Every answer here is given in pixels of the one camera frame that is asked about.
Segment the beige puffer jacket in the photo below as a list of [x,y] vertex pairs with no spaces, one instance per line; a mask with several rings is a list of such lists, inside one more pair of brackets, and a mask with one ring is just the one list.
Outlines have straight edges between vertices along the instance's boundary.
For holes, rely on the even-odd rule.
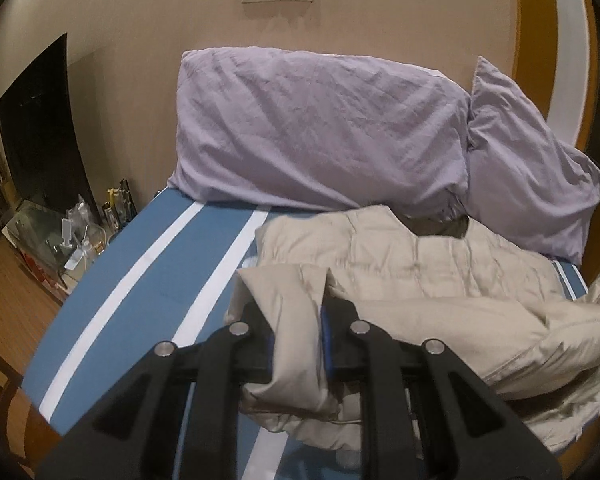
[[385,206],[281,216],[256,243],[225,318],[254,302],[274,333],[272,380],[242,389],[242,409],[266,429],[325,450],[361,445],[358,388],[325,373],[328,296],[396,340],[442,340],[554,452],[600,416],[600,277],[570,300],[550,260],[479,222],[460,237],[419,236]]

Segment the blue white striped bedsheet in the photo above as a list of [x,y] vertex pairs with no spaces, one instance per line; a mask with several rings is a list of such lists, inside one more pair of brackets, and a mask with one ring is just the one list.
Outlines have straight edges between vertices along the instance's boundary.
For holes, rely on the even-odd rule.
[[[280,209],[204,204],[168,188],[80,279],[46,332],[23,388],[57,432],[67,432],[156,342],[203,341],[221,327],[237,270],[258,261],[257,229]],[[404,298],[493,296],[573,300],[576,266],[525,252],[471,223],[467,240],[420,237],[388,209],[316,216],[274,257],[324,266],[359,295],[363,278]]]

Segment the cluttered glass side table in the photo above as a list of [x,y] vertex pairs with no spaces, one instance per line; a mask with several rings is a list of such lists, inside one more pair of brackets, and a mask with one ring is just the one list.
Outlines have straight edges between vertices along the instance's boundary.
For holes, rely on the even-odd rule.
[[95,260],[137,215],[129,182],[107,191],[99,212],[86,200],[62,214],[20,200],[4,215],[2,234],[15,247],[24,268],[58,302],[64,302]]

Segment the right lavender pillow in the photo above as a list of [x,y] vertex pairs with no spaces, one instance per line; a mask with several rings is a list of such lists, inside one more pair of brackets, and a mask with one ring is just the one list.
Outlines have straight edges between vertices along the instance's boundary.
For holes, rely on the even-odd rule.
[[525,250],[580,264],[600,168],[559,140],[512,78],[477,60],[468,120],[468,214]]

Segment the lavender pillow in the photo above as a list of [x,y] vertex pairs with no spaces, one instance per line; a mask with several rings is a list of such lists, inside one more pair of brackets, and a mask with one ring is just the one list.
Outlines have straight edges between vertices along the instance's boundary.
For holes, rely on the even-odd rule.
[[468,120],[468,214],[525,250],[580,264],[600,168],[559,140],[512,78],[477,60]]
[[468,93],[437,70],[274,48],[188,51],[176,166],[194,200],[453,218],[468,190]]

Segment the black television screen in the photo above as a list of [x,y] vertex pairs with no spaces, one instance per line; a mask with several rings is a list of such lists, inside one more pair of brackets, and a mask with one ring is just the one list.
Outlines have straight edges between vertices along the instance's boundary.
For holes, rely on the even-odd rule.
[[43,50],[0,97],[0,133],[16,192],[64,212],[78,200],[94,209],[68,83],[68,36]]

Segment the left lavender pillow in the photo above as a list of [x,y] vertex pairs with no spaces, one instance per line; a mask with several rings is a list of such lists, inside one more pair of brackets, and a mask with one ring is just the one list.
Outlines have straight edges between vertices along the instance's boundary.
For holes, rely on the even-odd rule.
[[468,93],[437,70],[274,48],[188,51],[176,166],[194,200],[453,218],[468,190]]

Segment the wooden door frame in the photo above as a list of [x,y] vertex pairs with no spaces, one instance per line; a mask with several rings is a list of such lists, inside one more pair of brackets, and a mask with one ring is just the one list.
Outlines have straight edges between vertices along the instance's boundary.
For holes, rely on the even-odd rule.
[[592,0],[517,0],[513,78],[556,136],[585,151],[600,90]]

